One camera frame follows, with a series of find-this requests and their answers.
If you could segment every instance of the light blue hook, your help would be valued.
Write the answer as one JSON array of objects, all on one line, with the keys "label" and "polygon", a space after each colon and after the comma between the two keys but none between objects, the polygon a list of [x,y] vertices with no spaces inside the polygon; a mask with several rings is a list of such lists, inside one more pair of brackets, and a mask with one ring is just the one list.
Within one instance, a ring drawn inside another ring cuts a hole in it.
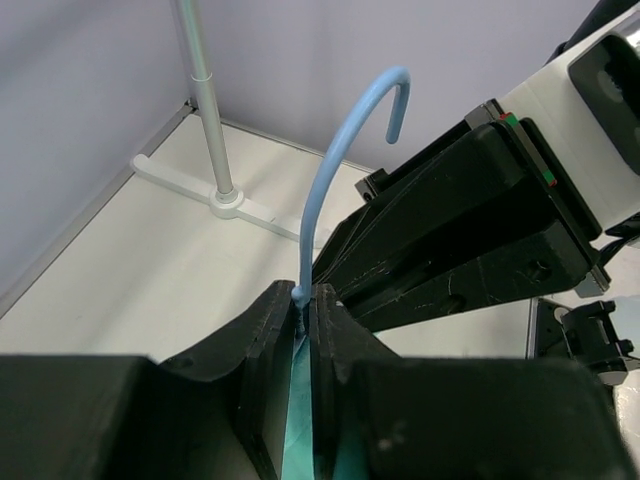
[{"label": "light blue hook", "polygon": [[392,67],[380,75],[353,107],[333,137],[329,150],[318,168],[304,207],[300,226],[300,284],[291,293],[291,298],[301,312],[304,312],[311,300],[313,237],[320,209],[329,191],[331,181],[369,115],[393,87],[396,87],[396,96],[387,129],[387,142],[393,144],[398,141],[404,114],[409,103],[410,83],[411,77],[405,67]]}]

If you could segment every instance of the metal pole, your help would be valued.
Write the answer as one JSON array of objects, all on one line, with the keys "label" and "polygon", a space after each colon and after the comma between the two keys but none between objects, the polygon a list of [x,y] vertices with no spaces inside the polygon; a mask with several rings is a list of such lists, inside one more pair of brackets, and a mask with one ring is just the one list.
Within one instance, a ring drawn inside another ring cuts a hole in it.
[{"label": "metal pole", "polygon": [[216,197],[224,203],[233,202],[238,192],[231,182],[227,150],[222,136],[218,104],[213,89],[213,76],[206,55],[200,9],[197,0],[177,0],[178,14],[191,58],[191,78],[196,86],[198,108],[204,125],[213,174],[218,191]]}]

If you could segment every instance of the white stand foot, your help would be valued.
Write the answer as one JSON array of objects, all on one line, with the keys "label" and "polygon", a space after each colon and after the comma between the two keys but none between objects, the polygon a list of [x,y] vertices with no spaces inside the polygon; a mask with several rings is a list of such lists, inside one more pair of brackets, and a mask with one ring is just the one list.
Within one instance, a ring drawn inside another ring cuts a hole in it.
[{"label": "white stand foot", "polygon": [[[178,172],[171,167],[154,163],[146,155],[136,155],[131,161],[131,168],[145,180],[209,205],[211,211],[220,218],[241,218],[283,237],[300,240],[298,217],[278,215],[273,209],[245,197],[240,189],[237,189],[238,196],[235,200],[223,203],[216,196],[217,190],[214,185]],[[324,247],[330,236],[329,229],[318,227],[314,248]]]}]

